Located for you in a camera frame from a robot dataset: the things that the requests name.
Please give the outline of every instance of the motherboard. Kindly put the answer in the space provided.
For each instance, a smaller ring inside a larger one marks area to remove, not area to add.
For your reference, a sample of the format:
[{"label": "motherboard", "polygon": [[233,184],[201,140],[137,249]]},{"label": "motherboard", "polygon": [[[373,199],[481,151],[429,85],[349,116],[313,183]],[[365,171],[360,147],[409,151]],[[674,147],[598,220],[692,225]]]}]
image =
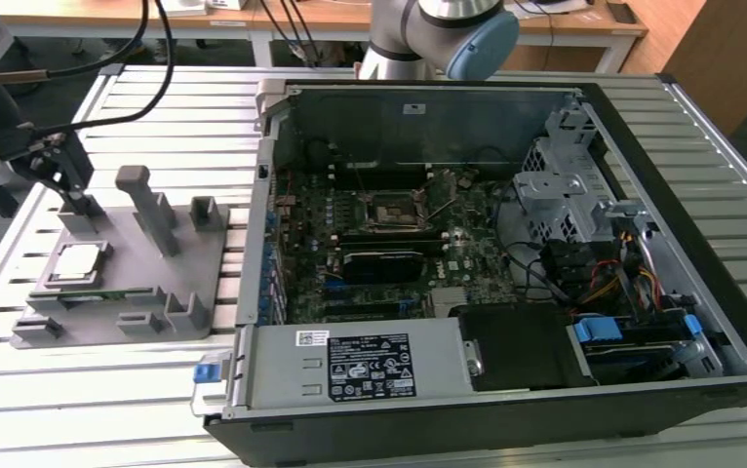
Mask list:
[{"label": "motherboard", "polygon": [[468,167],[281,173],[285,322],[430,318],[514,301],[500,185]]}]

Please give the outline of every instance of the power supply label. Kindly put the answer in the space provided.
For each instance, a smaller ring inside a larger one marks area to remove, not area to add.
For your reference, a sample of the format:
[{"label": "power supply label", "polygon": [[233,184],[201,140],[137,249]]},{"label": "power supply label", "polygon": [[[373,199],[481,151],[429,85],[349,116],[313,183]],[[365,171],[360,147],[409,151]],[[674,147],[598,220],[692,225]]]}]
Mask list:
[{"label": "power supply label", "polygon": [[329,338],[326,362],[334,402],[416,396],[406,334]]}]

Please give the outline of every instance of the screw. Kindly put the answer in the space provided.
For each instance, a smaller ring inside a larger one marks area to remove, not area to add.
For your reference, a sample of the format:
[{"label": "screw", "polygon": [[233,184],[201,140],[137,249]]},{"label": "screw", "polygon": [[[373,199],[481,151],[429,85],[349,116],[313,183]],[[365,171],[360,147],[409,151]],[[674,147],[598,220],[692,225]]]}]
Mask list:
[{"label": "screw", "polygon": [[472,377],[480,375],[480,368],[477,367],[477,363],[474,363],[474,361],[472,360],[465,361],[465,368],[468,369],[468,374]]}]

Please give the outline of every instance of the green circuit board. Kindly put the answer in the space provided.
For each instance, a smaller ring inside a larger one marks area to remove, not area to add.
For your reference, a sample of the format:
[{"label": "green circuit board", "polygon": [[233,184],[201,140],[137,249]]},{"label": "green circuit board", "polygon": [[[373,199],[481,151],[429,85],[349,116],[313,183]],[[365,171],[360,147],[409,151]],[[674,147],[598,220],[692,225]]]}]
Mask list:
[{"label": "green circuit board", "polygon": [[[433,317],[426,295],[434,288],[462,287],[468,303],[514,301],[512,278],[490,223],[498,197],[496,180],[480,180],[464,169],[434,169],[425,184],[412,191],[337,190],[325,175],[302,173],[288,174],[277,184],[282,187],[277,205],[288,299],[285,323],[332,321],[326,310],[342,304],[397,303],[400,318]],[[344,253],[332,247],[332,237],[377,228],[401,229],[401,207],[410,202],[416,207],[412,213],[422,217],[410,222],[448,236],[442,254],[424,258],[416,281],[345,284]]]}]

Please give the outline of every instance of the metal panel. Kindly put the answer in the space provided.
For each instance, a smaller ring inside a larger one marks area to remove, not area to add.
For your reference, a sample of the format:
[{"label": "metal panel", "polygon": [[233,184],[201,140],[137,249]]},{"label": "metal panel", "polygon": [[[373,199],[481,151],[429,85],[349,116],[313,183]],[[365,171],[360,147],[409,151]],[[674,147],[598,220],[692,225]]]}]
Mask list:
[{"label": "metal panel", "polygon": [[[99,78],[83,118],[133,112],[158,87],[161,68],[129,66],[109,89]],[[151,186],[173,205],[213,195],[233,207],[221,267],[213,334],[198,341],[15,350],[9,329],[61,225],[59,201],[35,188],[0,248],[0,465],[117,466],[189,464],[237,467],[189,411],[190,366],[202,353],[232,344],[237,310],[242,229],[257,138],[256,80],[350,78],[345,70],[230,67],[179,68],[174,85],[142,122],[94,130],[83,140],[95,175],[89,192],[105,206],[130,200],[111,189],[122,164],[150,167]],[[514,73],[513,81],[596,81],[747,293],[747,171],[733,153],[704,137],[701,116],[684,108],[653,77]],[[628,195],[633,193],[625,186]],[[441,454],[342,466],[501,467],[741,466],[747,464],[747,408],[705,414],[660,435],[532,448]]]}]

